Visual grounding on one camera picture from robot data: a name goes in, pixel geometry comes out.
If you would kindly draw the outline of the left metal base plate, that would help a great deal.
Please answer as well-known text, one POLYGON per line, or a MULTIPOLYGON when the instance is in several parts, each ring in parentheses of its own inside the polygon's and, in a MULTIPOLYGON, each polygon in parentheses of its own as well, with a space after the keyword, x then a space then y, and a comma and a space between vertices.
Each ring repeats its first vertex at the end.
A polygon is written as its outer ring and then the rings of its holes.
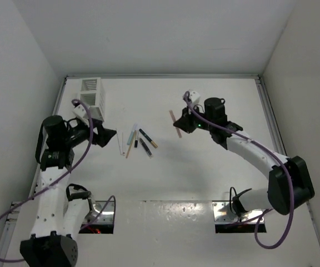
POLYGON ((106 201, 94 201, 90 205, 90 212, 84 218, 82 226, 111 226, 115 221, 116 205, 114 200, 106 203, 106 201))

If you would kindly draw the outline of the white slatted organizer box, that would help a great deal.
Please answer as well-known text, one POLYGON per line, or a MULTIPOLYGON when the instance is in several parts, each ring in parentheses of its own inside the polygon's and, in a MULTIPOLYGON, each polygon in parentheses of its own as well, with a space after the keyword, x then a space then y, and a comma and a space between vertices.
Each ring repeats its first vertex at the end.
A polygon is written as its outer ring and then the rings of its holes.
POLYGON ((83 78, 79 84, 78 99, 88 106, 92 118, 104 121, 106 93, 101 78, 83 78))

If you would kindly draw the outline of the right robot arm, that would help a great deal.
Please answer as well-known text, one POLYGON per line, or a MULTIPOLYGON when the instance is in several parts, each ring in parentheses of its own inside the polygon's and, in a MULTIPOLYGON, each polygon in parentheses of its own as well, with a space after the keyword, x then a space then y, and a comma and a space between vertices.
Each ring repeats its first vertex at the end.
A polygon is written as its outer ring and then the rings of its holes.
POLYGON ((227 118, 223 98, 206 99, 203 112, 197 107, 200 99, 197 92, 187 91, 183 99, 187 106, 174 127, 188 134, 197 128, 208 131, 216 144, 249 162, 268 180, 267 188, 246 189, 235 194, 231 198, 234 214, 241 216, 255 209, 273 209, 288 215, 315 196, 304 159, 279 154, 251 139, 243 127, 227 118))

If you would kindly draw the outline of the pink makeup pencil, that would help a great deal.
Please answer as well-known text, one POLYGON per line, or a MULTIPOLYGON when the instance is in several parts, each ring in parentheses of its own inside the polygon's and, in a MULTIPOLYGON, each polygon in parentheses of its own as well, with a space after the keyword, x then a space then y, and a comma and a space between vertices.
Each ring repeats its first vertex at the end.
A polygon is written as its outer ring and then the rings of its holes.
MULTIPOLYGON (((169 110, 169 114, 170 114, 171 119, 172 119, 173 124, 174 124, 174 123, 176 122, 176 118, 175 118, 175 115, 174 115, 173 111, 172 111, 172 110, 169 110)), ((181 132, 180 132, 180 129, 177 128, 177 127, 175 127, 175 129, 176 129, 176 132, 177 132, 178 137, 179 137, 179 138, 182 138, 182 134, 181 134, 181 132)))

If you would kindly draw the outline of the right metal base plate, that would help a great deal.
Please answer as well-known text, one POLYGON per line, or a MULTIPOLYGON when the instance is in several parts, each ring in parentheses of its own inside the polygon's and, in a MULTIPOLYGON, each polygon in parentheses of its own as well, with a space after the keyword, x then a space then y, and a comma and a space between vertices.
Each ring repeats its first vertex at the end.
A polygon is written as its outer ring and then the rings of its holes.
POLYGON ((228 201, 213 201, 212 209, 215 225, 230 225, 238 223, 254 224, 258 221, 258 217, 263 214, 263 210, 257 209, 242 214, 241 216, 237 216, 230 210, 228 201))

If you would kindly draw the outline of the thin white applicator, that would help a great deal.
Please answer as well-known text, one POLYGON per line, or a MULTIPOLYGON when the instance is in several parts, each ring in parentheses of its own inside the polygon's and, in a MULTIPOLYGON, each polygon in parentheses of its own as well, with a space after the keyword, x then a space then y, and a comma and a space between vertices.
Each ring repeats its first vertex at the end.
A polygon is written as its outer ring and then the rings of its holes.
POLYGON ((125 144, 124 144, 124 133, 122 132, 122 155, 123 156, 125 156, 124 147, 125 147, 125 144))

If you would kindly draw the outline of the clear tube black cap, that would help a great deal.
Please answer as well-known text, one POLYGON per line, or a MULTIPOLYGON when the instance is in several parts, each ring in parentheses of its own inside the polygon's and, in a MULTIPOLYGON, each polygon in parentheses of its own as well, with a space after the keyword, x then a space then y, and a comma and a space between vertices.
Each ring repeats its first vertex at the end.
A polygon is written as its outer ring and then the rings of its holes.
POLYGON ((135 130, 134 132, 134 148, 138 147, 138 131, 135 130))

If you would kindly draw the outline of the light blue makeup stick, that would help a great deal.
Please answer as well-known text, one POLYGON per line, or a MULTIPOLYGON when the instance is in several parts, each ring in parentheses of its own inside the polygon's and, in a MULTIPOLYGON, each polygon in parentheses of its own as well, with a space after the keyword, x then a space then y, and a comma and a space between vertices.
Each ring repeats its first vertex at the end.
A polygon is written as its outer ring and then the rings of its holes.
POLYGON ((131 133, 130 133, 129 138, 127 140, 127 146, 129 146, 131 144, 131 141, 133 139, 133 135, 134 135, 136 128, 137 128, 137 123, 135 123, 132 127, 131 133))

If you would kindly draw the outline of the dark green gold-tipped pen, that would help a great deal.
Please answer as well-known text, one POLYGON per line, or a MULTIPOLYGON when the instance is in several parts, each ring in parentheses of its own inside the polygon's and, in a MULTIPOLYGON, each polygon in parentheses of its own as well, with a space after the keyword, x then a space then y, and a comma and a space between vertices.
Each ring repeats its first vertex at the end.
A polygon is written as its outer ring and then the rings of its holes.
POLYGON ((150 144, 156 149, 158 147, 158 145, 145 133, 144 130, 142 130, 141 128, 139 129, 139 132, 144 136, 144 138, 150 142, 150 144))

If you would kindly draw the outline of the metal base plate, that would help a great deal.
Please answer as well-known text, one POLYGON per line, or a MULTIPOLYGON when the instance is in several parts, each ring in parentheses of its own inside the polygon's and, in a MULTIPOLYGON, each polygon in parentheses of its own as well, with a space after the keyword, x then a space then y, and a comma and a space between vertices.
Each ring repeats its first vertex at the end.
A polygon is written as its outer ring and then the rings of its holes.
POLYGON ((230 210, 228 201, 213 201, 212 209, 215 225, 230 225, 238 223, 254 224, 258 221, 258 217, 263 214, 263 210, 257 209, 242 214, 241 216, 237 216, 230 210))
POLYGON ((94 201, 90 205, 90 212, 84 218, 82 226, 111 226, 115 221, 116 205, 114 200, 106 203, 106 201, 94 201))

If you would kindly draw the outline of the gold makeup pencil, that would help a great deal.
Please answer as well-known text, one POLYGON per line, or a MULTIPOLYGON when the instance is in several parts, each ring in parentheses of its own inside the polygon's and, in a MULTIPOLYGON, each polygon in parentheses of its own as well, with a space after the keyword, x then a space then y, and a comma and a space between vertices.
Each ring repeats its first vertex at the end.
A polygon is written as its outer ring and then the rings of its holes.
POLYGON ((134 141, 135 141, 135 139, 136 139, 136 133, 137 133, 137 131, 135 130, 134 133, 133 133, 131 142, 130 142, 130 144, 129 144, 129 146, 128 146, 128 150, 127 150, 127 153, 126 153, 126 159, 129 157, 130 151, 131 151, 131 149, 132 149, 132 147, 133 147, 133 143, 134 143, 134 141))

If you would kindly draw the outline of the black concealer stick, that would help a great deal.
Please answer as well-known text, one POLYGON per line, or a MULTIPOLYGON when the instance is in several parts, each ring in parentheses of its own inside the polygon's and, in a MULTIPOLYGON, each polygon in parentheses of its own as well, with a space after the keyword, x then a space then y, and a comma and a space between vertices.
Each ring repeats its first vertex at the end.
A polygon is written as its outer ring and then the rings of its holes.
POLYGON ((148 146, 146 145, 146 143, 143 141, 143 139, 142 139, 142 138, 139 138, 139 141, 140 141, 142 147, 144 148, 146 154, 148 155, 148 157, 149 157, 149 158, 152 158, 153 155, 152 155, 149 147, 148 147, 148 146))

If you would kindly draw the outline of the thin white stick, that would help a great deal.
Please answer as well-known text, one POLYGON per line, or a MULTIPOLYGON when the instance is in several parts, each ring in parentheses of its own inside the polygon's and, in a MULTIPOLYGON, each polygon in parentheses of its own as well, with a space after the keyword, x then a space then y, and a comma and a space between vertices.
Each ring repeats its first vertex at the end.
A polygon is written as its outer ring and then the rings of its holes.
POLYGON ((117 128, 116 128, 116 137, 117 137, 117 142, 118 142, 119 153, 120 153, 121 156, 123 156, 123 152, 122 152, 122 149, 121 149, 121 144, 120 144, 120 141, 119 141, 117 128))

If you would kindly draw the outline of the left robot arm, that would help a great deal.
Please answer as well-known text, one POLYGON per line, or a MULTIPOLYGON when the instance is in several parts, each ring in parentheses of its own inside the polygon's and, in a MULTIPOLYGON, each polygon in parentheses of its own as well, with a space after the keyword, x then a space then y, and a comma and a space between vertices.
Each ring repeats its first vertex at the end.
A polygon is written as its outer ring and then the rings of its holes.
POLYGON ((47 148, 36 150, 40 164, 39 202, 29 239, 23 240, 19 252, 29 266, 75 266, 78 259, 77 235, 84 219, 92 213, 92 194, 74 185, 70 193, 68 182, 74 165, 73 148, 83 141, 105 147, 117 133, 104 128, 93 119, 88 126, 80 119, 70 126, 62 116, 43 120, 41 132, 47 133, 47 148))

